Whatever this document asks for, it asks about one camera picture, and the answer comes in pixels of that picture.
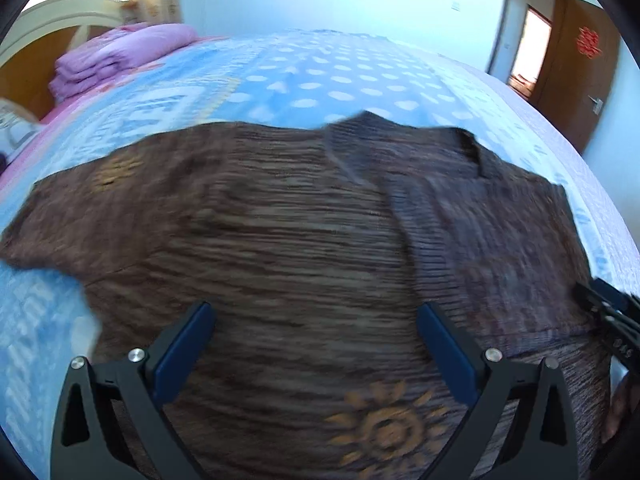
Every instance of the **metal bolt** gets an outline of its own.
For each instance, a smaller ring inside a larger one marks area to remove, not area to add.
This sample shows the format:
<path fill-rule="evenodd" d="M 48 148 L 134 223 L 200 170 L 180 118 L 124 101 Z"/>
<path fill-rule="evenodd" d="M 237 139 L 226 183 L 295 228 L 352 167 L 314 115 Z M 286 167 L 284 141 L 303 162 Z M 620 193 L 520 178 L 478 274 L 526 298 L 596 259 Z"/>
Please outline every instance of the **metal bolt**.
<path fill-rule="evenodd" d="M 140 362 L 145 358 L 145 351 L 142 348 L 134 348 L 129 352 L 128 357 L 132 363 Z"/>
<path fill-rule="evenodd" d="M 71 367 L 74 370 L 79 370 L 84 366 L 85 362 L 86 361 L 84 360 L 84 357 L 81 357 L 81 356 L 74 357 L 73 359 L 71 359 Z"/>
<path fill-rule="evenodd" d="M 547 368 L 551 368 L 552 370 L 555 370 L 560 366 L 560 363 L 558 362 L 558 359 L 556 359 L 555 357 L 545 357 L 545 366 Z"/>
<path fill-rule="evenodd" d="M 484 351 L 484 357 L 486 357 L 487 361 L 491 361 L 492 363 L 499 363 L 502 360 L 502 352 L 500 352 L 497 348 L 488 348 Z"/>

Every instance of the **ribbed knit fabric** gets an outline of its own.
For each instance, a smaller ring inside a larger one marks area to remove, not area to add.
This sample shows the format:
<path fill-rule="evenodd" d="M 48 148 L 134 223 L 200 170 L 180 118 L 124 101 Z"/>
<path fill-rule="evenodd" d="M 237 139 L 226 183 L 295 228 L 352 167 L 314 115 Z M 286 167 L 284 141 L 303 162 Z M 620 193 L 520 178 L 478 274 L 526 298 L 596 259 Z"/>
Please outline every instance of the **ribbed knit fabric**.
<path fill-rule="evenodd" d="M 418 478 L 464 413 L 417 336 L 424 300 L 483 346 L 558 358 L 584 476 L 597 443 L 608 365 L 569 294 L 589 270 L 564 191 L 463 130 L 365 113 L 147 137 L 39 182 L 0 257 L 84 283 L 96 360 L 216 298 L 212 343 L 166 407 L 214 477 Z"/>

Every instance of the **red chinese character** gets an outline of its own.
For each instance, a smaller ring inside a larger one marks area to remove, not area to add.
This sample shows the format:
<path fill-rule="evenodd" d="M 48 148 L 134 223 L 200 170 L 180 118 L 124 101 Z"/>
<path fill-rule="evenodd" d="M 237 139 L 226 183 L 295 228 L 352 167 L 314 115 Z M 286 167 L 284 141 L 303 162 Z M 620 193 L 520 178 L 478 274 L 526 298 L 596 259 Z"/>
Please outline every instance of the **red chinese character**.
<path fill-rule="evenodd" d="M 593 59 L 602 54 L 602 51 L 598 48 L 599 41 L 600 37 L 595 30 L 581 27 L 580 34 L 576 38 L 575 43 L 578 45 L 578 52 L 580 52 L 580 54 L 583 54 L 589 59 Z"/>

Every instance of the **headboard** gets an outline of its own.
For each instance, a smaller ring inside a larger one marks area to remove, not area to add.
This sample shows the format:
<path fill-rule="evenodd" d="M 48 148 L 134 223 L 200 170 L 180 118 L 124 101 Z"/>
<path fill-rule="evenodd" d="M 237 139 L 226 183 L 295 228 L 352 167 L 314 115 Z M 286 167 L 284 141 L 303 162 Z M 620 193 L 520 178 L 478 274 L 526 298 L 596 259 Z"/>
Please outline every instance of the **headboard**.
<path fill-rule="evenodd" d="M 49 82 L 65 52 L 123 24 L 116 0 L 47 0 L 16 20 L 0 44 L 0 97 L 41 119 L 55 102 Z"/>

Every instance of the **door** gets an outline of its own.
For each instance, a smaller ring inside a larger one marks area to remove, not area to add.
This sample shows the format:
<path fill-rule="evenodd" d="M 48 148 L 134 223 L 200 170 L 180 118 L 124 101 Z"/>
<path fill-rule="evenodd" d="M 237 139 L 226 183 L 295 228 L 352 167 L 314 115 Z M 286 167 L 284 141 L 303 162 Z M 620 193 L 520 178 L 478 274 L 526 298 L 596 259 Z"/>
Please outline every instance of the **door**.
<path fill-rule="evenodd" d="M 609 95 L 620 34 L 600 7 L 582 0 L 556 3 L 549 48 L 529 103 L 582 153 Z"/>

